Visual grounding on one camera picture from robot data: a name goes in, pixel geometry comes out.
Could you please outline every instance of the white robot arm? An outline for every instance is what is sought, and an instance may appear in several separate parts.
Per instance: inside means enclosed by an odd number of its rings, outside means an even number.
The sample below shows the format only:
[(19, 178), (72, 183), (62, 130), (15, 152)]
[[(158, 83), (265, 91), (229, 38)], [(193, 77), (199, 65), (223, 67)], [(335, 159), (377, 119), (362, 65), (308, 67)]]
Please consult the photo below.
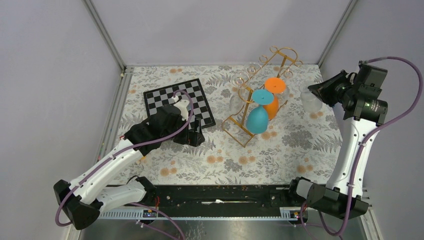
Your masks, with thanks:
[[(172, 99), (174, 104), (157, 108), (156, 114), (133, 125), (117, 146), (85, 173), (70, 182), (60, 180), (54, 185), (57, 202), (77, 230), (89, 226), (102, 212), (147, 197), (146, 193), (154, 186), (145, 177), (138, 177), (126, 185), (105, 187), (124, 168), (159, 148), (161, 142), (157, 139), (174, 135), (174, 142), (195, 147), (205, 140), (199, 118), (194, 121), (195, 128), (189, 131), (189, 100), (177, 96)], [(141, 143), (146, 144), (132, 148)], [(56, 223), (63, 226), (58, 217), (56, 214)]]
[[(378, 134), (376, 129), (384, 123), (388, 110), (387, 102), (378, 99), (387, 70), (366, 64), (359, 67), (357, 74), (351, 73), (355, 75), (353, 83), (350, 82), (351, 75), (342, 71), (327, 81), (308, 87), (330, 106), (341, 103), (344, 110), (343, 142), (334, 171), (325, 186), (302, 177), (290, 183), (290, 191), (305, 198), (308, 207), (340, 219), (345, 217), (349, 198), (352, 206), (349, 218), (360, 216), (368, 209), (368, 203), (361, 201), (364, 171)], [(355, 165), (358, 151), (361, 154)]]

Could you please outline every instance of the black and white checkered board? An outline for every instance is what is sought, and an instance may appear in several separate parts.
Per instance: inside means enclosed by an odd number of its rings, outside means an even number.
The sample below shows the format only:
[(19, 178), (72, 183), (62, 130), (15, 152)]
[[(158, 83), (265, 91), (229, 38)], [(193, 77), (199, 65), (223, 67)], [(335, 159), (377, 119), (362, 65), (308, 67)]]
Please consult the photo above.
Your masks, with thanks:
[[(194, 105), (193, 114), (201, 118), (202, 129), (216, 125), (214, 116), (209, 108), (208, 100), (206, 100), (205, 92), (198, 78), (143, 92), (147, 116), (155, 114), (157, 112), (156, 108), (169, 104), (170, 102), (172, 103), (173, 101), (170, 99), (175, 90), (184, 90), (191, 97)], [(187, 99), (187, 97), (182, 94), (182, 99)], [(190, 121), (189, 129), (194, 128), (194, 124), (195, 118), (193, 116)]]

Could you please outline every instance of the gray wall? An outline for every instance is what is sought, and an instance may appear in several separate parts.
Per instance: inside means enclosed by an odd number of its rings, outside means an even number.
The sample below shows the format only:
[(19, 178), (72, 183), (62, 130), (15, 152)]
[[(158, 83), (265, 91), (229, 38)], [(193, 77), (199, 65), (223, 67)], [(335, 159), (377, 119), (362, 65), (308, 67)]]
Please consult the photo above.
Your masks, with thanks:
[[(321, 71), (324, 79), (341, 69), (354, 71), (359, 60), (404, 57), (424, 72), (424, 1), (359, 1)], [(380, 99), (389, 104), (387, 120), (415, 98), (417, 75), (408, 65), (385, 60), (388, 69)], [(415, 110), (384, 129), (373, 144), (365, 185), (385, 240), (422, 239), (424, 201), (424, 99)]]
[(80, 0), (1, 1), (0, 23), (0, 239), (61, 239), (53, 185), (93, 165), (120, 70)]
[(316, 63), (349, 0), (93, 0), (127, 64), (246, 63), (291, 47)]

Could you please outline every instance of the floral pattern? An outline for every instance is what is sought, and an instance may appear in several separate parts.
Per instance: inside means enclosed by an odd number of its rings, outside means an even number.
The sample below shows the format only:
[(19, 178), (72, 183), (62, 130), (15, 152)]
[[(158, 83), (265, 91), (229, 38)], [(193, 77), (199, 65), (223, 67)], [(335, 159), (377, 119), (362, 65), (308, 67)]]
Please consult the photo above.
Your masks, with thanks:
[[(279, 67), (266, 66), (249, 84), (260, 87)], [(125, 168), (110, 184), (124, 184), (134, 176), (145, 176), (153, 184), (288, 184), (295, 177), (325, 183), (336, 164), (342, 138), (332, 109), (307, 113), (300, 99), (302, 81), (322, 81), (317, 65), (292, 69), (285, 79), (288, 102), (243, 148), (221, 128), (229, 116), (230, 98), (236, 93), (230, 79), (243, 71), (241, 65), (145, 66), (135, 67), (121, 116), (116, 143), (134, 124), (147, 117), (143, 92), (199, 78), (215, 117), (216, 125), (204, 128), (205, 142), (198, 147), (163, 142), (134, 164)], [(225, 122), (225, 128), (241, 136), (243, 131)]]

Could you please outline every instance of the gold metal rack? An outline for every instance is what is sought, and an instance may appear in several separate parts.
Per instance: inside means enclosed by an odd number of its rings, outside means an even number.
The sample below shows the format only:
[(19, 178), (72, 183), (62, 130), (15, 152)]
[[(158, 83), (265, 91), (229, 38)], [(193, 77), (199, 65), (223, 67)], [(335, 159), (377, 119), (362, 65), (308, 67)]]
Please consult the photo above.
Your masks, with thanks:
[[(266, 55), (262, 55), (262, 56), (260, 56), (259, 57), (259, 61), (261, 62), (261, 63), (263, 63), (263, 65), (262, 66), (260, 66), (260, 68), (259, 69), (256, 69), (255, 70), (255, 72), (253, 72), (253, 73), (251, 73), (250, 75), (249, 75), (249, 77), (248, 77), (248, 81), (246, 81), (246, 82), (244, 82), (243, 83), (243, 89), (238, 89), (238, 97), (241, 99), (241, 100), (243, 100), (243, 102), (245, 102), (245, 105), (243, 105), (242, 107), (241, 107), (241, 109), (236, 113), (236, 114), (232, 114), (232, 115), (230, 115), (229, 117), (227, 117), (223, 122), (222, 122), (222, 124), (221, 124), (221, 127), (222, 127), (222, 130), (224, 130), (228, 135), (230, 135), (237, 143), (239, 143), (241, 146), (243, 146), (243, 148), (245, 148), (246, 146), (247, 146), (247, 144), (254, 138), (254, 136), (256, 135), (256, 134), (253, 134), (253, 133), (251, 133), (247, 128), (245, 128), (244, 127), (244, 123), (245, 123), (245, 120), (246, 120), (246, 115), (247, 115), (247, 113), (248, 113), (248, 108), (249, 108), (249, 104), (252, 104), (252, 103), (254, 103), (254, 101), (252, 101), (252, 94), (253, 94), (253, 92), (254, 92), (254, 90), (251, 88), (251, 87), (249, 87), (249, 86), (247, 86), (246, 84), (252, 79), (252, 78), (254, 78), (255, 76), (256, 76), (256, 74), (257, 73), (259, 73), (260, 71), (261, 71), (261, 69), (262, 68), (264, 68), (266, 65), (268, 65), (268, 63), (276, 56), (276, 55), (279, 55), (279, 56), (281, 56), (281, 57), (283, 57), (283, 59), (282, 59), (282, 61), (281, 61), (281, 65), (280, 65), (280, 68), (279, 68), (279, 70), (278, 70), (278, 74), (277, 74), (277, 78), (280, 78), (281, 76), (283, 76), (285, 79), (290, 79), (290, 78), (292, 78), (293, 76), (294, 76), (294, 73), (293, 73), (293, 71), (291, 70), (291, 67), (294, 65), (294, 66), (296, 66), (296, 67), (299, 67), (299, 66), (301, 66), (302, 64), (303, 64), (303, 62), (302, 61), (300, 61), (300, 60), (298, 60), (298, 53), (294, 50), (294, 49), (292, 49), (292, 48), (290, 48), (290, 47), (282, 47), (282, 48), (278, 48), (278, 47), (276, 47), (276, 46), (272, 46), (272, 47), (270, 47), (269, 48), (269, 50), (271, 51), (271, 53), (273, 53), (273, 55), (270, 57), (270, 58), (268, 58)], [(295, 53), (295, 55), (296, 55), (296, 57), (293, 59), (293, 58), (291, 58), (291, 57), (289, 57), (288, 55), (286, 55), (286, 54), (284, 54), (284, 53), (282, 53), (282, 50), (290, 50), (290, 51), (292, 51), (292, 52), (294, 52)], [(285, 64), (286, 64), (286, 61), (289, 61), (290, 62), (290, 64), (288, 65), (288, 66), (285, 66)], [(265, 83), (264, 84), (262, 84), (262, 86), (260, 86), (259, 87), (259, 89), (263, 89), (265, 87)], [(247, 97), (247, 99), (244, 99), (243, 97), (242, 97), (242, 94), (241, 94), (241, 91), (242, 90), (244, 90), (244, 89), (246, 89), (247, 91), (248, 91), (248, 97)], [(278, 111), (280, 111), (280, 109), (281, 109), (281, 107), (282, 106), (284, 106), (284, 105), (286, 105), (287, 104), (287, 100), (283, 103), (283, 104), (281, 104), (279, 107), (278, 107)], [(240, 122), (238, 122), (236, 119), (234, 119), (234, 117), (235, 116), (238, 116), (239, 114), (240, 114), (240, 112), (241, 111), (243, 111), (243, 115), (242, 115), (242, 118), (241, 118), (241, 121)], [(247, 133), (249, 136), (250, 136), (250, 138), (245, 142), (245, 143), (242, 143), (240, 140), (238, 140), (234, 135), (232, 135), (227, 129), (225, 129), (225, 123), (228, 121), (228, 120), (231, 120), (231, 122), (233, 122), (235, 125), (237, 125), (240, 129), (242, 129), (245, 133)]]

